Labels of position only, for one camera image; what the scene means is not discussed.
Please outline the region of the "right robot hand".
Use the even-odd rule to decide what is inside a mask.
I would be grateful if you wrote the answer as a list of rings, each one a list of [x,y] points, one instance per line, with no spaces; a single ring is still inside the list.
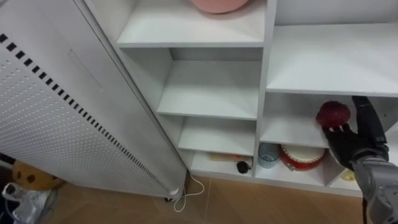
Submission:
[[[350,170],[353,164],[366,157],[388,162],[387,138],[373,104],[366,96],[352,96],[351,99],[356,109],[356,132],[347,123],[322,126],[331,154],[341,166]]]

